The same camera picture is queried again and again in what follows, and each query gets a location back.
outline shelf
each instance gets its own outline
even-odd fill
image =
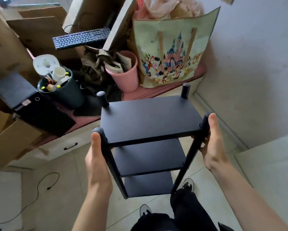
[[[173,189],[171,172],[151,173],[125,177],[124,185],[129,198],[170,194]]]
[[[111,102],[102,109],[101,127],[109,147],[120,147],[196,134],[202,118],[180,96]]]
[[[114,149],[121,177],[178,170],[186,159],[179,139],[141,143]]]

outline black keyboard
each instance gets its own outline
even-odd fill
[[[69,49],[81,45],[89,45],[91,43],[97,43],[106,41],[110,34],[108,27],[95,29],[91,31],[77,32],[63,36],[53,37],[53,42],[57,50]]]

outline computer tower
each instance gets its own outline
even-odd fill
[[[0,97],[23,121],[58,137],[76,123],[18,73],[0,79]]]

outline sneaker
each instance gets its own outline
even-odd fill
[[[141,207],[140,207],[140,216],[146,216],[147,214],[151,214],[151,210],[149,208],[149,206],[147,206],[146,204],[143,204]]]
[[[182,185],[184,189],[191,190],[192,192],[194,191],[194,181],[191,178],[187,178]]]

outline pink bucket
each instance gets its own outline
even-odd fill
[[[105,70],[113,77],[115,83],[122,92],[135,91],[139,85],[139,79],[137,77],[137,57],[130,51],[120,51],[119,53],[131,59],[131,70],[125,73],[111,73],[107,68],[105,68]]]

